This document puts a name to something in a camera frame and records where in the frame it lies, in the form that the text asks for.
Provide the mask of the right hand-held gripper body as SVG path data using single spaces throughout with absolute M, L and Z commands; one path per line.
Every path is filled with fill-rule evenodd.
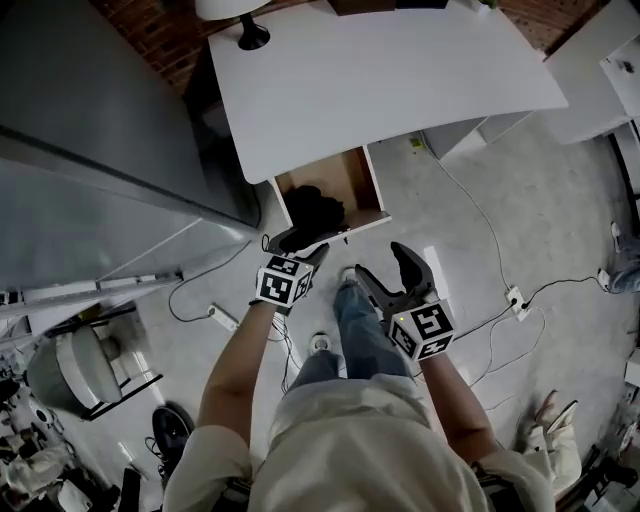
M 456 334 L 447 299 L 434 288 L 394 292 L 382 299 L 385 333 L 409 361 L 421 361 L 444 352 Z

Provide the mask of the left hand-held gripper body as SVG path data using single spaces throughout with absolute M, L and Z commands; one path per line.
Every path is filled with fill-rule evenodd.
M 291 308 L 307 296 L 312 288 L 314 260 L 308 257 L 286 257 L 269 253 L 256 274 L 256 290 L 252 304 L 265 302 L 288 315 Z

